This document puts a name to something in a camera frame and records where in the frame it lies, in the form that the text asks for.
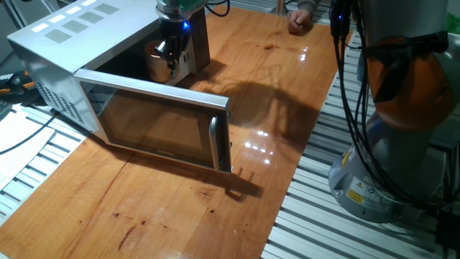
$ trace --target cup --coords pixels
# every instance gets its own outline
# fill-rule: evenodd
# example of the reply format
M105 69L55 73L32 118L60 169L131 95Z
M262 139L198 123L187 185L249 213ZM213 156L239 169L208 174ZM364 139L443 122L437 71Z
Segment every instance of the cup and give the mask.
M161 42L159 40L151 41L145 46L145 55L147 67L149 69L150 79L154 82L165 83L170 80L171 70L155 50Z

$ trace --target microwave vent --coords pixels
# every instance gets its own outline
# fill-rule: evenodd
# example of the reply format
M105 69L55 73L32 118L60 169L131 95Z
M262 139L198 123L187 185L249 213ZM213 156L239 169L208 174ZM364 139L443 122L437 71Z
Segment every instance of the microwave vent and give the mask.
M99 21L101 21L103 19L102 16L97 15L97 14L95 14L93 12L86 12L86 13L80 15L78 18L84 19L85 21L90 22L92 24L95 24L95 23L97 23L97 22L99 22Z
M63 25L64 28L74 32L74 33L79 33L79 32L82 32L83 30L85 30L86 28L88 28L88 26L80 23L80 22L77 22L77 21L70 21L66 24Z
M45 37L60 44L70 39L72 36L68 35L65 32L61 32L58 29L54 29L51 32L48 32L47 34L45 34Z
M118 11L119 9L116 8L115 6L111 6L108 4L101 4L95 8L95 10L98 10L100 12L103 12L104 14L111 15L114 12Z
M59 112L63 114L69 114L73 118L85 124L85 122L83 121L83 118L81 117L80 113L78 112L74 104L67 101L63 97L59 96L57 93L49 90L48 87L42 86L39 83L37 85L38 85L38 88L41 90L42 96L45 99L45 101L48 101L51 104L54 104L57 108L60 109Z

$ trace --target microwave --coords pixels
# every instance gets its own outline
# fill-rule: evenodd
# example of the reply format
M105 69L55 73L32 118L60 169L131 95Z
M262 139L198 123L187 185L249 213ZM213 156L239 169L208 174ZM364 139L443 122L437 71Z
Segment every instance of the microwave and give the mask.
M150 80L154 0L80 0L8 36L43 99L109 145L230 173L229 99L174 85L209 63L204 10L180 73Z

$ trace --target human hand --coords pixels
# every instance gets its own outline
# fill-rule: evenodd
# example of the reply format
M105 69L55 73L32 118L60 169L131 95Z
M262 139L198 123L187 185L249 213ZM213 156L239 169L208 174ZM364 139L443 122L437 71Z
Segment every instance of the human hand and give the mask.
M303 26L307 25L311 20L311 13L307 10L296 10L289 13L287 18L287 30L289 33L302 32Z

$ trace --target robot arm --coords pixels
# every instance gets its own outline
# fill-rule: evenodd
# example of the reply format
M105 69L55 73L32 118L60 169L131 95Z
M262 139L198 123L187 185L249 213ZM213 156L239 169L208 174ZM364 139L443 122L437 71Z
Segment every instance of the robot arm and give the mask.
M429 148L433 128L452 113L460 99L460 40L444 31L446 10L447 0L332 3L331 34L353 145L344 160L331 167L329 186L333 194L341 194L355 180L366 183L377 190L374 200L378 206L387 208L369 209L349 193L334 196L357 217L372 222L408 219L418 214L412 213L414 209L442 209L460 193L457 181L444 181L445 168L453 168L449 172L454 175L458 159L449 158L451 166L445 166L445 153ZM344 86L351 11L362 39L364 70L356 112L350 109ZM363 122L367 118L369 88L376 112L367 124L360 125L358 116ZM451 153L456 156L456 149Z
M187 48L190 40L188 20L207 2L207 0L157 0L163 41L156 47L156 51L162 59L166 60L173 78L179 73L180 54Z

